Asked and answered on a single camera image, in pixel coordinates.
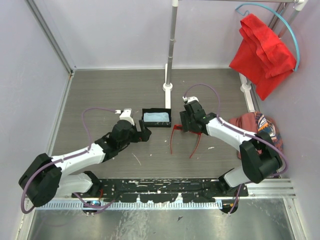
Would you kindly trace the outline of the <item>black sunglasses case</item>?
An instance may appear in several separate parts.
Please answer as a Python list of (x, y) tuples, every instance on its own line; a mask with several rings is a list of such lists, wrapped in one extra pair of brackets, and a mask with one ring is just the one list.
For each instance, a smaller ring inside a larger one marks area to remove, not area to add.
[(143, 108), (142, 120), (147, 128), (170, 128), (172, 110), (170, 108)]

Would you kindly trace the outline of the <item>light blue cleaning cloth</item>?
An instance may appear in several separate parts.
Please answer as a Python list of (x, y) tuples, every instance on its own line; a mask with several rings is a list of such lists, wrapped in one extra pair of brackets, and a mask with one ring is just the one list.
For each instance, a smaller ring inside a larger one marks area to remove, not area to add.
[(145, 112), (143, 119), (148, 123), (170, 122), (170, 117), (167, 112)]

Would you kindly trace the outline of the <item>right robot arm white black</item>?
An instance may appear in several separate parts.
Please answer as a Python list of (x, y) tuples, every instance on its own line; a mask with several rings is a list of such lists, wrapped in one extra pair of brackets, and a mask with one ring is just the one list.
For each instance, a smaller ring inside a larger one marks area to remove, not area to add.
[(220, 193), (231, 197), (241, 184), (259, 184), (283, 166), (280, 151), (266, 132), (254, 133), (229, 124), (215, 113), (206, 113), (197, 97), (185, 97), (180, 120), (184, 132), (217, 138), (240, 153), (241, 166), (218, 178)]

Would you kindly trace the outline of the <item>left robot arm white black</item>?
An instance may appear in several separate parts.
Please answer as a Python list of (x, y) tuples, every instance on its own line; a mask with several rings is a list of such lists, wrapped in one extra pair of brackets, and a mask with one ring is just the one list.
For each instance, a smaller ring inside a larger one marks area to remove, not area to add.
[(112, 131), (90, 146), (58, 156), (39, 154), (18, 181), (22, 188), (21, 203), (28, 198), (34, 207), (41, 207), (57, 196), (85, 194), (97, 197), (102, 183), (91, 172), (75, 172), (102, 164), (117, 156), (131, 143), (147, 142), (152, 132), (140, 120), (141, 130), (127, 120), (119, 120)]

